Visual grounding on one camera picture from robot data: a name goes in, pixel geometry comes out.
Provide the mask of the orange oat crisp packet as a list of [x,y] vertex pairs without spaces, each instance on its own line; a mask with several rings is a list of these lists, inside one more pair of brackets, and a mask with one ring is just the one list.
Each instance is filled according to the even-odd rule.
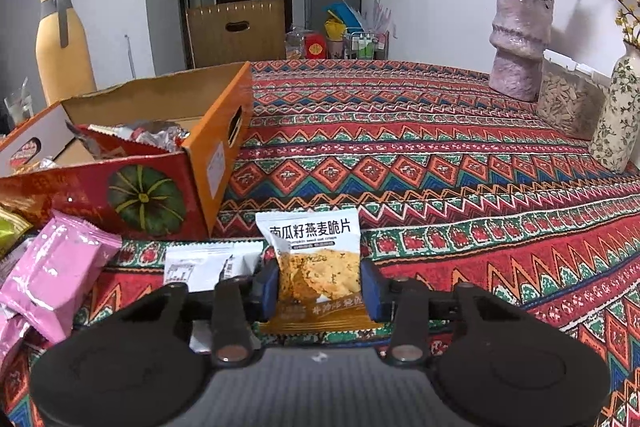
[[357,209],[260,212],[255,221],[279,265],[277,308],[264,333],[373,329],[361,294]]

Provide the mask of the white snack packet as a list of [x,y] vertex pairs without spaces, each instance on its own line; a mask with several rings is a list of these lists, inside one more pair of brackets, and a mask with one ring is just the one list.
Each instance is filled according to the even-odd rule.
[[248,293],[259,271],[261,241],[168,246],[164,283],[189,291],[184,316],[191,323],[190,348],[209,352],[220,367],[242,366],[259,349],[248,321]]

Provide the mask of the patterned red tablecloth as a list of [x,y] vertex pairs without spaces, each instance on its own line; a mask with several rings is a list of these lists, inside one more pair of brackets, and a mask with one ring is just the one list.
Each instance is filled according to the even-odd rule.
[[356,208],[364,250],[436,289],[471,282],[601,355],[602,426],[639,421],[639,173],[612,173],[479,72],[252,68],[254,113],[214,233],[261,211]]

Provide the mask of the orange cardboard box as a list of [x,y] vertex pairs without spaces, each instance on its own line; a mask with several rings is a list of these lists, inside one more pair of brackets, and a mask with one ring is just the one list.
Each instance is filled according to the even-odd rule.
[[[208,239],[253,114],[250,64],[132,80],[53,104],[1,143],[1,206],[36,227],[55,212],[128,239]],[[91,132],[166,121],[173,152]]]

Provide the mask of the red white snack bag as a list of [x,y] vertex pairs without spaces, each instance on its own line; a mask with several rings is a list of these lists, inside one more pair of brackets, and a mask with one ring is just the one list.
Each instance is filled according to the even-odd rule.
[[115,126],[68,122],[66,127],[94,159],[176,153],[190,135],[180,124],[166,120]]

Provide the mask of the pink snack packet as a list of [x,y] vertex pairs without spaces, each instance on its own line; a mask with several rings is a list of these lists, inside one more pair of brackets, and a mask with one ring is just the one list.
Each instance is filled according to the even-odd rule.
[[51,343],[70,335],[73,319],[122,238],[55,211],[1,287],[3,306]]

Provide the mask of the red gift box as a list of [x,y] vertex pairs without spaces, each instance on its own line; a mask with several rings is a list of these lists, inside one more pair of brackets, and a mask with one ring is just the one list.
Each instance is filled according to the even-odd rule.
[[323,60],[326,58],[326,38],[318,32],[308,32],[304,37],[305,57],[307,60]]

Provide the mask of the wooden chair back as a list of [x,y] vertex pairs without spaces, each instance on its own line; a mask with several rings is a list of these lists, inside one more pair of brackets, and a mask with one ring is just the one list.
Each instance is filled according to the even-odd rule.
[[284,0],[252,0],[186,11],[195,68],[285,59]]

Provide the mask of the floral ceramic vase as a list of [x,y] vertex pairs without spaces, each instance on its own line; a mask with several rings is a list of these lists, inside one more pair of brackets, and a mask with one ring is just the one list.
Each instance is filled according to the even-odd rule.
[[625,170],[639,135],[639,48],[625,43],[589,144],[590,155],[604,168]]

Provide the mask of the yellow thermos jug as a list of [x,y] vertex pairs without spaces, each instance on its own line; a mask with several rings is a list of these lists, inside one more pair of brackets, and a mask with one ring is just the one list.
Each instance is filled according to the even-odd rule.
[[35,51],[47,106],[96,90],[85,28],[72,0],[40,0]]

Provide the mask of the drinking glass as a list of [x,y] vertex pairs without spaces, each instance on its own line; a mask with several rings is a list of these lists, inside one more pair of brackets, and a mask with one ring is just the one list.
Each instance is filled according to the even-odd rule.
[[24,124],[34,116],[32,96],[28,90],[28,78],[25,78],[21,87],[6,96],[3,101],[15,127]]

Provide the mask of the pink textured vase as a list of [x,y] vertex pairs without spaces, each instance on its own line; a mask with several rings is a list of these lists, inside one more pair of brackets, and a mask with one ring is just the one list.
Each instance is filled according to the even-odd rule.
[[489,87],[524,102],[536,100],[542,59],[551,41],[554,0],[497,0],[489,42],[496,49]]

